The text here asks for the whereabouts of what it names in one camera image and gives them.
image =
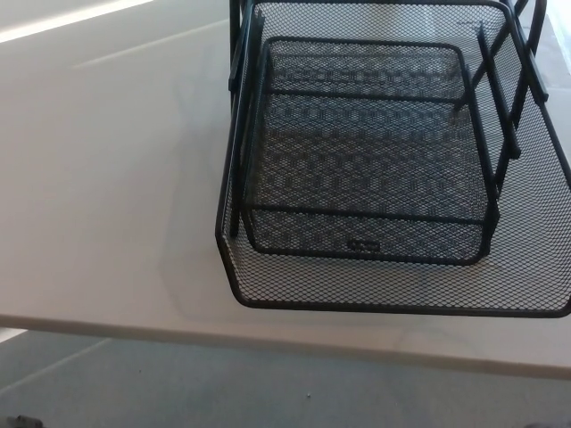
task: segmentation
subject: floor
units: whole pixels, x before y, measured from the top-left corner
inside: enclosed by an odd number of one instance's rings
[[[0,415],[50,428],[524,427],[571,383],[271,352],[24,333],[0,344]]]

